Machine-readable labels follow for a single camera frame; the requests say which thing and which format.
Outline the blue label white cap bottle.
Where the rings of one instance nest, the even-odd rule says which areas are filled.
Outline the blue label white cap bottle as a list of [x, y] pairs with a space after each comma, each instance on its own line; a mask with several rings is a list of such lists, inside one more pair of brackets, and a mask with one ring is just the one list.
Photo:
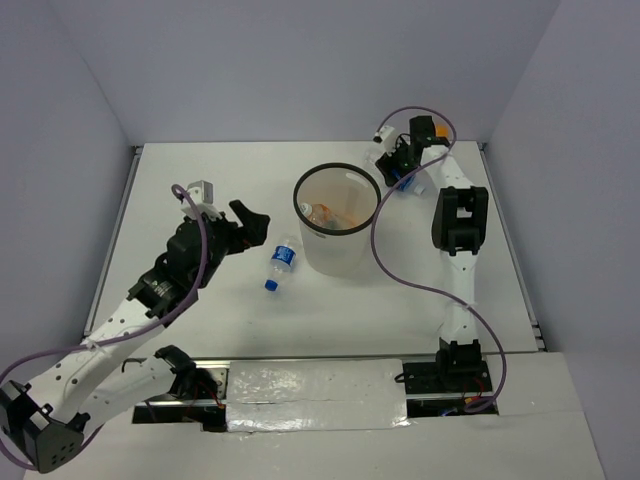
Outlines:
[[[383, 152], [376, 148], [367, 149], [363, 155], [361, 167], [369, 175], [372, 176], [372, 178], [375, 180], [375, 182], [379, 186], [381, 193], [385, 194], [389, 190], [389, 187], [385, 183], [383, 174], [375, 165], [376, 161], [382, 157], [382, 154]], [[405, 194], [413, 194], [416, 196], [421, 196], [425, 191], [425, 185], [415, 176], [412, 176], [411, 178], [406, 180], [402, 185], [400, 185], [397, 191]]]

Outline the blue cap pepsi water bottle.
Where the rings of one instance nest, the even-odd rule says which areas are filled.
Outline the blue cap pepsi water bottle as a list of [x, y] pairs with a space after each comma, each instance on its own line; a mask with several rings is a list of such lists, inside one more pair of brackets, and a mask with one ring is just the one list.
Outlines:
[[284, 234], [278, 239], [269, 260], [264, 283], [267, 291], [276, 292], [292, 277], [301, 250], [301, 242], [295, 235]]

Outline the orange bottle with label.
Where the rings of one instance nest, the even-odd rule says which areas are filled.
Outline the orange bottle with label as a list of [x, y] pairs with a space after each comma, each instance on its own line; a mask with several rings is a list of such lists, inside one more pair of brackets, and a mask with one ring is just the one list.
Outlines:
[[449, 128], [446, 125], [437, 125], [436, 126], [436, 136], [437, 137], [448, 137], [449, 136]]

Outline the orange juice bottle white cap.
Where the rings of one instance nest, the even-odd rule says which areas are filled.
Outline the orange juice bottle white cap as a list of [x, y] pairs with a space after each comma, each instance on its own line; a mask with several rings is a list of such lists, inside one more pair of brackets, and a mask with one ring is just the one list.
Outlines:
[[323, 204], [302, 202], [299, 208], [303, 216], [316, 226], [328, 228], [333, 220], [331, 210]]

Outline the green label clear plastic bottle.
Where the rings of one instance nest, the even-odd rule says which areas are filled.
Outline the green label clear plastic bottle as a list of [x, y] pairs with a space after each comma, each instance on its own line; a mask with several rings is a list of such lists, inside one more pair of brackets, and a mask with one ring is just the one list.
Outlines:
[[332, 212], [332, 217], [333, 217], [333, 220], [331, 224], [329, 225], [328, 228], [324, 228], [324, 229], [339, 231], [339, 230], [349, 230], [354, 227], [354, 223], [342, 215]]

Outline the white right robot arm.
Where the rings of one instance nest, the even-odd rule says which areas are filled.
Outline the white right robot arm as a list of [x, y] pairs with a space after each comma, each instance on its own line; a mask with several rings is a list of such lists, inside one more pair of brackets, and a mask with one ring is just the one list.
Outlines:
[[374, 142], [382, 148], [374, 165], [386, 186], [417, 193], [431, 181], [436, 189], [431, 239], [443, 261], [441, 289], [448, 300], [435, 359], [404, 365], [396, 381], [408, 394], [484, 390], [486, 364], [469, 308], [475, 303], [475, 268], [486, 239], [489, 193], [465, 175], [449, 152], [448, 133], [430, 115], [412, 118], [407, 134], [384, 125]]

